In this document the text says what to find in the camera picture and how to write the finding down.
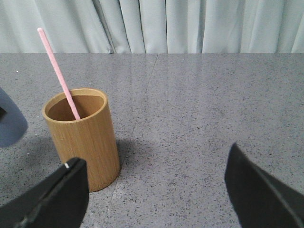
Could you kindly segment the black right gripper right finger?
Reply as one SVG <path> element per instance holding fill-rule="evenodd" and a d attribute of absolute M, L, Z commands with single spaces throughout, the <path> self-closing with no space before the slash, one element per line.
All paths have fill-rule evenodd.
<path fill-rule="evenodd" d="M 304 196 L 253 162 L 234 143 L 225 171 L 227 192 L 243 228 L 302 228 Z"/>

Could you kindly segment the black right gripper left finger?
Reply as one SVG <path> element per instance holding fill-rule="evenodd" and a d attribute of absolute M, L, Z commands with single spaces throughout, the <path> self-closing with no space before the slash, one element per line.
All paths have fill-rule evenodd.
<path fill-rule="evenodd" d="M 89 201 L 87 164 L 72 158 L 0 208 L 2 228 L 78 228 Z"/>

